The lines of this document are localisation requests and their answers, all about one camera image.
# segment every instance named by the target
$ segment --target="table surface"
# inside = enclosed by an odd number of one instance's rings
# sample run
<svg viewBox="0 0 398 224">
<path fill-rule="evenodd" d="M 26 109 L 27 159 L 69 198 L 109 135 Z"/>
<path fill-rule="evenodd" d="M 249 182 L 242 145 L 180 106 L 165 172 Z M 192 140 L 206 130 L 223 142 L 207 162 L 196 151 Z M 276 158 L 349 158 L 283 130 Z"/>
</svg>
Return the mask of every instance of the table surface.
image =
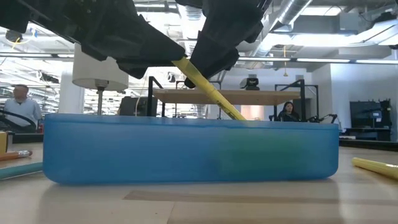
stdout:
<svg viewBox="0 0 398 224">
<path fill-rule="evenodd" d="M 396 152 L 341 148 L 334 176 L 306 182 L 71 187 L 36 173 L 0 181 L 0 223 L 397 224 L 398 182 L 352 167 L 353 157 L 398 161 Z"/>
<path fill-rule="evenodd" d="M 299 99 L 297 91 L 219 90 L 233 105 L 279 105 Z M 154 96 L 163 103 L 214 104 L 200 90 L 154 89 Z"/>
<path fill-rule="evenodd" d="M 14 151 L 23 151 L 23 150 L 31 150 L 33 154 L 29 157 L 22 158 L 22 159 L 14 159 L 10 161 L 1 161 L 0 162 L 0 169 L 14 167 L 14 166 L 21 166 L 26 164 L 31 164 L 35 162 L 42 162 L 43 161 L 43 144 L 42 143 L 35 143 L 35 144 L 13 144 L 11 148 L 8 149 L 7 152 L 14 152 Z"/>
</svg>

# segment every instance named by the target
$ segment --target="white shirt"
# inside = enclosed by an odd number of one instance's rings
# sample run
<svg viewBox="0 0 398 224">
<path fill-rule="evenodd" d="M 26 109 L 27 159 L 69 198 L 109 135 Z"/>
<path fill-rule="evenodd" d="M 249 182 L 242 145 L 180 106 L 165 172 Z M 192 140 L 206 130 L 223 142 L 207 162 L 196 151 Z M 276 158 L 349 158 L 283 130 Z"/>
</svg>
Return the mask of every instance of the white shirt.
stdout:
<svg viewBox="0 0 398 224">
<path fill-rule="evenodd" d="M 8 99 L 4 104 L 4 110 L 24 116 L 33 121 L 36 125 L 38 120 L 42 118 L 42 111 L 39 104 L 32 99 L 26 99 L 22 103 L 18 103 L 15 99 Z M 29 122 L 24 119 L 20 119 L 12 115 L 6 114 L 6 118 L 19 126 L 30 125 Z"/>
</svg>

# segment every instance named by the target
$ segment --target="pencil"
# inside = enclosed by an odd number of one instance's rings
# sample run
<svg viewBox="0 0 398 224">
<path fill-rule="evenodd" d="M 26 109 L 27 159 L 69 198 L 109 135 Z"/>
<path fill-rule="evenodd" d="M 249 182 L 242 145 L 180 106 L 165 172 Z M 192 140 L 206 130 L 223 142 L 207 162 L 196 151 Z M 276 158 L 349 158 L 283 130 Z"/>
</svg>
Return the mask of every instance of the pencil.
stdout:
<svg viewBox="0 0 398 224">
<path fill-rule="evenodd" d="M 4 154 L 0 154 L 0 161 L 25 158 L 25 157 L 28 157 L 31 155 L 32 155 L 32 151 L 7 152 Z"/>
<path fill-rule="evenodd" d="M 356 167 L 367 169 L 387 177 L 398 180 L 398 166 L 367 159 L 354 158 L 352 163 Z"/>
<path fill-rule="evenodd" d="M 173 64 L 181 70 L 207 97 L 217 104 L 230 118 L 246 120 L 241 113 L 198 71 L 198 69 L 185 57 L 173 61 Z"/>
</svg>

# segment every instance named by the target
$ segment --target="wooden shelf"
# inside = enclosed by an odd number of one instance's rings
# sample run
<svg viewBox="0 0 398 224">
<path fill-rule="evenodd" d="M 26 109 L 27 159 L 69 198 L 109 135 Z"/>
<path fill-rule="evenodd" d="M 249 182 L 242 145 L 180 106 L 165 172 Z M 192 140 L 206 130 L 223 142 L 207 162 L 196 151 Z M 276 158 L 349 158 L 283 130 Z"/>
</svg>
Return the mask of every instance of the wooden shelf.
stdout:
<svg viewBox="0 0 398 224">
<path fill-rule="evenodd" d="M 299 99 L 294 91 L 249 91 L 220 90 L 220 93 L 233 105 L 279 105 Z M 155 89 L 154 96 L 163 103 L 214 104 L 200 90 Z"/>
</svg>

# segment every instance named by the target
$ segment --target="lamp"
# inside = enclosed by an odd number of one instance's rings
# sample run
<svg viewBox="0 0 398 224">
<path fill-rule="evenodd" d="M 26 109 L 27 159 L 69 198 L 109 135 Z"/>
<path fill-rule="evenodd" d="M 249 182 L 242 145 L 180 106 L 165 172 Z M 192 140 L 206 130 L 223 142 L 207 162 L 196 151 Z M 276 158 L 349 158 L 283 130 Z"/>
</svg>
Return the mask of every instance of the lamp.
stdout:
<svg viewBox="0 0 398 224">
<path fill-rule="evenodd" d="M 75 44 L 73 84 L 98 90 L 98 115 L 102 114 L 103 92 L 123 91 L 128 88 L 129 76 L 121 71 L 115 59 L 108 57 L 100 62 L 81 51 Z"/>
</svg>

